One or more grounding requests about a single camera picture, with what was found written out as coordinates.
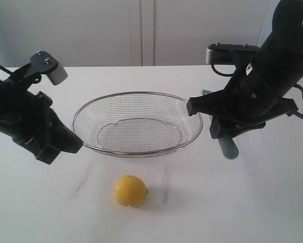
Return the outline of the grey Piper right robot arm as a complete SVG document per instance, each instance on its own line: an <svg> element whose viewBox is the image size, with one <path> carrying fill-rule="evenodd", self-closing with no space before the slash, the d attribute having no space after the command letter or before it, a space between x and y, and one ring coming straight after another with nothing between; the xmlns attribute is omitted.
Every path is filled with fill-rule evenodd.
<svg viewBox="0 0 303 243"><path fill-rule="evenodd" d="M229 81L219 91L190 98L187 111L212 117L214 139L263 128L282 115L303 119L286 93L303 77L303 1L281 1L272 20L272 31L261 47L212 44L207 64L234 65Z"/></svg>

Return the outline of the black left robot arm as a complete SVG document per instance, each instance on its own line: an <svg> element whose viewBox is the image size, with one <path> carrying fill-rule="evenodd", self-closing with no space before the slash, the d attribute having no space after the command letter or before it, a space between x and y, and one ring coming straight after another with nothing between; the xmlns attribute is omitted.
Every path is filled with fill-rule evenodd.
<svg viewBox="0 0 303 243"><path fill-rule="evenodd" d="M61 152L77 153L83 141L51 109L52 99L0 80L0 132L50 165Z"/></svg>

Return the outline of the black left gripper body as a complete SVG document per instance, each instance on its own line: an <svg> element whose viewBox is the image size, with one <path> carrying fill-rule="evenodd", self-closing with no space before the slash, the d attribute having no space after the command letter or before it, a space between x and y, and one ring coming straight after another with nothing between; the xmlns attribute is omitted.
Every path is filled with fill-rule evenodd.
<svg viewBox="0 0 303 243"><path fill-rule="evenodd" d="M52 99L43 92L0 92L0 132L36 156L50 142Z"/></svg>

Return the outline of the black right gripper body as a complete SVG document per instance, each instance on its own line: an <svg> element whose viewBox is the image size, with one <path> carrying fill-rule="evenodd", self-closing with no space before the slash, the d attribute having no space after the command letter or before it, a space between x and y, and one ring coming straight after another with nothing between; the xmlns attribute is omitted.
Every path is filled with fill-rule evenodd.
<svg viewBox="0 0 303 243"><path fill-rule="evenodd" d="M236 70L223 89L226 116L217 116L241 127L243 132L261 129L266 122L281 115L291 116L298 107L284 95L298 82L298 61L286 59L272 63L236 62Z"/></svg>

